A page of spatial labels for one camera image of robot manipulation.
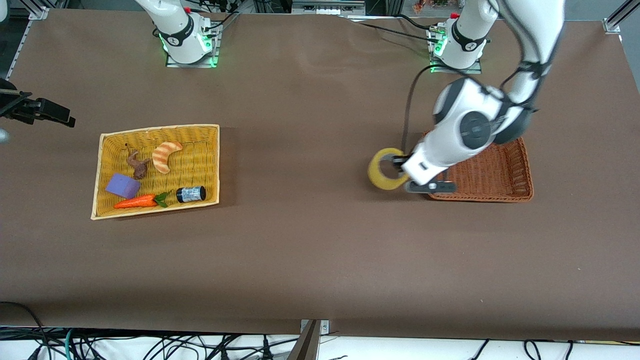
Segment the brown table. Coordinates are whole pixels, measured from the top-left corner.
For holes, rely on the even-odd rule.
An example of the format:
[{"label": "brown table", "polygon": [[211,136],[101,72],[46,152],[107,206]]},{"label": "brown table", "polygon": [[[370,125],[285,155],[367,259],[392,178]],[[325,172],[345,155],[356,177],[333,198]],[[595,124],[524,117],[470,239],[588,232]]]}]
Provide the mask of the brown table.
[{"label": "brown table", "polygon": [[[398,20],[377,24],[419,33]],[[334,16],[242,15],[217,69],[167,69],[142,12],[53,10],[11,80],[77,126],[4,120],[0,294],[45,325],[640,339],[640,106],[618,37],[567,22],[525,136],[526,204],[437,202],[369,184],[397,147],[419,40]],[[498,22],[478,76],[518,46]],[[424,76],[412,141],[451,74]],[[101,133],[221,130],[220,205],[89,219]],[[30,324],[0,307],[4,323]]]}]

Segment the purple cube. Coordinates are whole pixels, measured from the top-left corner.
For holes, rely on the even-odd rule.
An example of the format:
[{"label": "purple cube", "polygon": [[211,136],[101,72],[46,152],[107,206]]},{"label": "purple cube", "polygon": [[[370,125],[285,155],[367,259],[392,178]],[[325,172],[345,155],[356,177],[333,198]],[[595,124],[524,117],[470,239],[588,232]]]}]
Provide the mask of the purple cube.
[{"label": "purple cube", "polygon": [[115,173],[111,176],[111,180],[109,180],[105,190],[126,199],[133,199],[136,197],[138,190],[140,190],[140,182],[129,176]]}]

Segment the yellow wicker basket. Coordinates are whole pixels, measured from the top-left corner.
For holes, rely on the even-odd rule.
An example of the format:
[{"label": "yellow wicker basket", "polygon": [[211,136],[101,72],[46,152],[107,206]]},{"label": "yellow wicker basket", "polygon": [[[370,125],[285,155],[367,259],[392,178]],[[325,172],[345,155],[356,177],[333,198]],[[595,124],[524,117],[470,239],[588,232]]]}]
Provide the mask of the yellow wicker basket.
[{"label": "yellow wicker basket", "polygon": [[[139,160],[151,158],[153,150],[163,142],[177,141],[182,150],[169,156],[167,164],[171,171],[162,174],[153,163],[148,164],[147,175],[140,180],[138,195],[168,192],[167,208],[114,209],[123,198],[108,193],[105,188],[114,173],[133,176],[133,168],[127,164],[127,157],[138,150]],[[132,215],[158,213],[161,211],[199,208],[219,202],[220,177],[220,127],[212,124],[176,125],[149,127],[118,133],[102,134],[98,151],[98,171],[95,176],[92,220],[129,217]],[[176,199],[178,188],[204,186],[207,198],[203,201],[180,203]]]}]

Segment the yellow tape roll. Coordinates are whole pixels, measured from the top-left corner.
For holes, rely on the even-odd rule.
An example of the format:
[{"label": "yellow tape roll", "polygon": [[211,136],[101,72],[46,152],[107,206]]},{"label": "yellow tape roll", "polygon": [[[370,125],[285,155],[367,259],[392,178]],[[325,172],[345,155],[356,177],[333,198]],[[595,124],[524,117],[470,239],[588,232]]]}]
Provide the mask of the yellow tape roll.
[{"label": "yellow tape roll", "polygon": [[382,170],[380,170],[380,162],[383,160],[390,161],[393,156],[404,156],[404,154],[399,149],[388,147],[386,149],[378,151],[373,159],[371,159],[367,174],[369,175],[369,180],[371,180],[371,183],[377,188],[380,188],[382,190],[393,190],[399,188],[402,184],[409,180],[409,175],[407,174],[404,174],[401,177],[395,179],[390,179],[382,174]]}]

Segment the toy carrot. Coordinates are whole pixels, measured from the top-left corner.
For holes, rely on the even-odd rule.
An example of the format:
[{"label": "toy carrot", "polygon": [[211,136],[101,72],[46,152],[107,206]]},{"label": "toy carrot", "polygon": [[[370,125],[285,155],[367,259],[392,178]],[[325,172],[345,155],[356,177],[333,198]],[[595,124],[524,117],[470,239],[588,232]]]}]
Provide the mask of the toy carrot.
[{"label": "toy carrot", "polygon": [[154,195],[152,193],[148,193],[146,195],[142,195],[139,197],[135,197],[129,200],[120,201],[118,204],[113,206],[114,209],[128,209],[128,208],[146,208],[149,206],[160,205],[163,208],[166,208],[166,204],[164,200],[169,193],[161,193],[158,195]]}]

